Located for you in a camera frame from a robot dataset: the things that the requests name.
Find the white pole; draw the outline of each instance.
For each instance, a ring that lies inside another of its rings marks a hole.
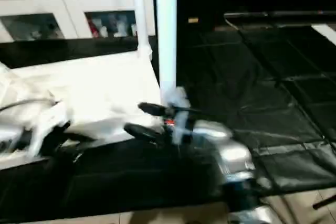
[[[161,99],[176,88],[176,0],[156,0]]]
[[[151,47],[148,41],[144,0],[134,0],[134,5],[138,33],[138,51],[140,55],[148,55],[147,52],[151,52]]]

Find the wire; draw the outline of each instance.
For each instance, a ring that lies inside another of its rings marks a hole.
[[[230,26],[232,27],[233,29],[235,30],[239,30],[238,26],[232,24],[230,21],[228,21],[226,18],[224,18],[225,22]]]
[[[10,109],[12,107],[16,107],[19,105],[24,105],[24,104],[28,104],[28,103],[35,103],[35,102],[48,102],[51,105],[55,105],[56,102],[51,100],[51,99],[27,99],[27,100],[22,100],[19,102],[13,102],[9,105],[3,106],[2,108],[0,108],[0,112],[3,112],[4,110]]]

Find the glass cabinet door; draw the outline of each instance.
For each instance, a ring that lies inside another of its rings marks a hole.
[[[76,39],[63,0],[0,0],[0,42]]]
[[[14,41],[64,39],[52,13],[3,16],[0,21]]]
[[[86,12],[85,17],[93,38],[117,38],[137,35],[133,10]]]

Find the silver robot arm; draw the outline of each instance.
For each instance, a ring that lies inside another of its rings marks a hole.
[[[229,223],[282,224],[276,213],[254,194],[255,166],[249,149],[233,140],[232,132],[220,123],[196,121],[192,139],[213,149],[221,173],[221,185],[229,209]]]

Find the item on shelf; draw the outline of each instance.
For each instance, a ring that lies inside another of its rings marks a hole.
[[[99,34],[101,37],[103,38],[108,38],[109,37],[109,33],[107,32],[107,27],[106,26],[102,26],[100,29],[99,29]]]
[[[134,37],[136,37],[137,36],[137,27],[136,27],[137,25],[136,24],[132,24],[131,25],[131,30],[132,30],[132,35],[134,36]]]
[[[109,23],[109,30],[114,34],[118,31],[117,29],[117,16],[114,13],[109,13],[107,15],[108,23]]]
[[[100,30],[100,28],[103,26],[100,18],[93,18],[92,23],[94,24],[97,30]]]
[[[41,39],[41,37],[42,37],[42,33],[41,33],[40,31],[38,31],[38,30],[36,30],[36,31],[32,31],[32,32],[30,33],[30,35],[31,35],[31,37],[32,37],[34,40],[36,40],[36,39]]]
[[[46,32],[47,39],[64,39],[62,31],[59,27],[53,23],[48,25],[48,30]]]
[[[96,29],[91,19],[88,19],[88,24],[89,24],[93,38],[99,38],[98,30]]]
[[[117,20],[117,29],[118,32],[114,34],[115,37],[125,37],[128,35],[128,22],[126,15],[120,15],[119,20]]]

